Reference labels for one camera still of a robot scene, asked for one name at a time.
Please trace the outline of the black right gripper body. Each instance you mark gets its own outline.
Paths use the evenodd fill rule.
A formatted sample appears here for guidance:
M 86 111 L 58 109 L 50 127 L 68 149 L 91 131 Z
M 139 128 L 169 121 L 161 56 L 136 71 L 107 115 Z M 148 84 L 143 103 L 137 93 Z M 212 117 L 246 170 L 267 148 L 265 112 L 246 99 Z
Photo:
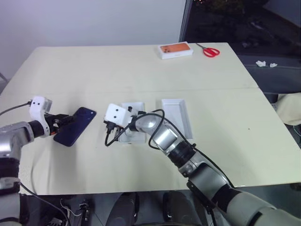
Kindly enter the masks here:
M 124 129 L 123 127 L 113 123 L 113 122 L 110 122 L 110 121 L 104 121 L 104 123 L 106 124 L 106 134 L 107 136 L 109 136 L 114 130 L 116 130 L 115 132 L 115 137 L 118 136 L 121 131 Z

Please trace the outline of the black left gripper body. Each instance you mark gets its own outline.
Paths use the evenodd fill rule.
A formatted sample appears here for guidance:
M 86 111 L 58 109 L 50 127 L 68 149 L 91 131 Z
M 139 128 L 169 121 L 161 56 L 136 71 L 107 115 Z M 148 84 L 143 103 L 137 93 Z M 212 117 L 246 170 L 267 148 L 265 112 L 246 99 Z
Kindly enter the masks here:
M 57 114 L 57 115 L 52 115 L 52 114 L 47 114 L 45 116 L 45 119 L 46 119 L 46 122 L 49 126 L 49 129 L 50 129 L 50 132 L 49 134 L 52 136 L 52 135 L 55 135 L 57 133 L 59 133 L 61 130 L 56 130 L 55 128 L 55 124 L 57 122 L 61 122 L 61 119 L 63 118 L 65 114 Z

